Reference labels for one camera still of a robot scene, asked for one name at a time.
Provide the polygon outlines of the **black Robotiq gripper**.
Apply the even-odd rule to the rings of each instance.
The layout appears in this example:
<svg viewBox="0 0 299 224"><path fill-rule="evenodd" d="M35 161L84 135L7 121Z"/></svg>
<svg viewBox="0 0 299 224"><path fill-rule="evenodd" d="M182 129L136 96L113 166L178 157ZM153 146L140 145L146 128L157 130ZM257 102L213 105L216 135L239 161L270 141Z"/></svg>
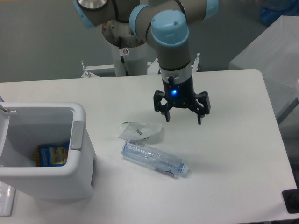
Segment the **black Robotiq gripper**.
<svg viewBox="0 0 299 224"><path fill-rule="evenodd" d="M196 94L193 88L193 78L190 76L186 81L174 83L173 86L163 80L164 93L156 90L153 96L154 110L165 116L166 122L171 119L170 110L175 108L188 108L197 114L198 124L205 115L210 114L211 104L207 91Z"/></svg>

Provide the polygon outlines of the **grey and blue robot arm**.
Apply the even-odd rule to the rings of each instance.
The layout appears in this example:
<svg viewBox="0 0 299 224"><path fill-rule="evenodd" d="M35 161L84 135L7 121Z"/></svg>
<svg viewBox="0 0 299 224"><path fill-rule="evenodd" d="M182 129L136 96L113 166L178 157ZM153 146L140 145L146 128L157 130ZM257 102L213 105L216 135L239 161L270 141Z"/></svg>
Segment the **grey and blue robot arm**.
<svg viewBox="0 0 299 224"><path fill-rule="evenodd" d="M109 21L128 24L133 34L157 54L163 91L154 94L154 109L170 120L171 108L187 108L198 120L210 113L206 91L193 88L188 26L215 15L216 0L169 0L156 6L137 0L76 0L74 6L89 28Z"/></svg>

